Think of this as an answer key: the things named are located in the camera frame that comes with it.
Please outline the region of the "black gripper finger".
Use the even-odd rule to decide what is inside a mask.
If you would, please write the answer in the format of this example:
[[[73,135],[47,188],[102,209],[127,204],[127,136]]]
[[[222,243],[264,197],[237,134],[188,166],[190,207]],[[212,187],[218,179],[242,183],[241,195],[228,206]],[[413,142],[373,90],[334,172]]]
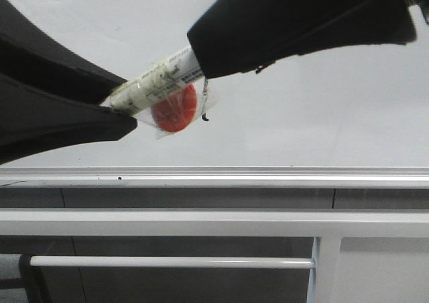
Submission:
[[[1,0],[1,163],[117,141],[137,121],[101,103],[125,79],[80,57]]]
[[[217,0],[187,33],[204,75],[343,46],[416,39],[404,0]]]

